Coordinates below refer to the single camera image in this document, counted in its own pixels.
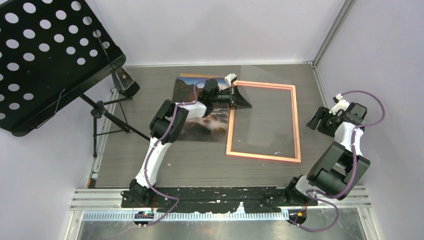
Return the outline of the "orange wooden picture frame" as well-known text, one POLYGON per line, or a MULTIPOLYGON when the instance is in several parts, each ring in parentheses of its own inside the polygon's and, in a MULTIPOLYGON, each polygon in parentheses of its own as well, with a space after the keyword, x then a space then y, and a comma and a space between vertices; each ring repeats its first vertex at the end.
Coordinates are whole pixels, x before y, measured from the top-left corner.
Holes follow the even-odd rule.
POLYGON ((232 157, 271 160, 271 161, 280 161, 280 162, 289 162, 289 163, 300 163, 301 162, 301 143, 300 143, 300 132, 299 132, 296 87, 290 84, 277 84, 277 83, 255 82, 255 81, 244 81, 244 80, 236 80, 233 83, 232 89, 235 90, 237 86, 290 91, 291 116, 292 116, 293 139, 294 139, 294 157, 283 157, 283 156, 277 156, 275 154, 264 155, 264 154, 233 151, 232 145, 233 145, 234 121, 235 121, 235 114, 236 114, 236 109, 234 107, 229 108, 228 132, 227 132, 227 140, 226 140, 226 155, 232 156, 232 157))

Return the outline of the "sunset landscape photo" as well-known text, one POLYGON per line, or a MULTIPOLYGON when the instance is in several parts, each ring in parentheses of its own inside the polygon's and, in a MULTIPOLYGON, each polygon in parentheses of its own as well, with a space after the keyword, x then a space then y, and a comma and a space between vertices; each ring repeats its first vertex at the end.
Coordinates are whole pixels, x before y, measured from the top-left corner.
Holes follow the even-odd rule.
MULTIPOLYGON (((179 76, 175 80, 172 101, 192 102, 204 87, 203 77, 179 76)), ((229 107, 227 103, 214 103, 212 112, 206 117, 187 119, 179 141, 224 143, 228 135, 229 107)))

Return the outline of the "transparent plastic sheet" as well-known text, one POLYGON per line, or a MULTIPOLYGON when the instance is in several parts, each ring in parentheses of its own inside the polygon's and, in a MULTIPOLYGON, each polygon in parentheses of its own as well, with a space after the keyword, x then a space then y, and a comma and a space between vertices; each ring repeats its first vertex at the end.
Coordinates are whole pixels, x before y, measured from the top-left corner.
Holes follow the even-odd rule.
POLYGON ((238 90, 252 107, 234 112, 232 151, 294 158, 291 91, 253 86, 238 90))

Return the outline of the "brown backing board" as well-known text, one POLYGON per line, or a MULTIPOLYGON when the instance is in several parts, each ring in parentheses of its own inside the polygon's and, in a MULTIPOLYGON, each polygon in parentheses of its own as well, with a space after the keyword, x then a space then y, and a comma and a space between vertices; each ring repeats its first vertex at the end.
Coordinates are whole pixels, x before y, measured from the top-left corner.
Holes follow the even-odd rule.
POLYGON ((224 79, 224 76, 194 74, 194 73, 180 73, 178 78, 199 78, 199 79, 224 79))

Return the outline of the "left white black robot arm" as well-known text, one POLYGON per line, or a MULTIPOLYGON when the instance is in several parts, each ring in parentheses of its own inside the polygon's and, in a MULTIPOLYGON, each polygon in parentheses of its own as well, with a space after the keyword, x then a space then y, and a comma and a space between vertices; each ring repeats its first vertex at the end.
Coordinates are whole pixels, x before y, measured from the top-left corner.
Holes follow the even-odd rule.
POLYGON ((156 195, 154 189, 159 168, 166 152, 180 136, 186 120, 205 118, 213 111, 215 104, 229 107, 251 108, 252 105, 241 96, 235 86, 237 75, 231 73, 224 78, 226 89, 220 89, 214 78, 202 79, 203 88, 194 93, 190 102, 165 100, 152 119, 149 147, 142 166, 129 184, 129 190, 122 194, 127 200, 135 200, 141 207, 148 207, 156 195))

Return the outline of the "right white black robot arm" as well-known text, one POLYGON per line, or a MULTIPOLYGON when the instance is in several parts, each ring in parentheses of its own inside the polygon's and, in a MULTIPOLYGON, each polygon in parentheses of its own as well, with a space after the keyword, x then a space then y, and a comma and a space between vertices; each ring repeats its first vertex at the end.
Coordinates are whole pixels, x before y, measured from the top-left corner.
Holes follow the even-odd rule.
POLYGON ((308 195, 324 194, 329 199, 343 200, 370 167, 370 160, 360 149, 365 128, 360 126, 367 108, 359 103, 340 100, 328 109, 319 107, 306 126, 333 138, 333 142, 307 175, 293 177, 284 190, 284 201, 300 206, 310 201, 308 195))

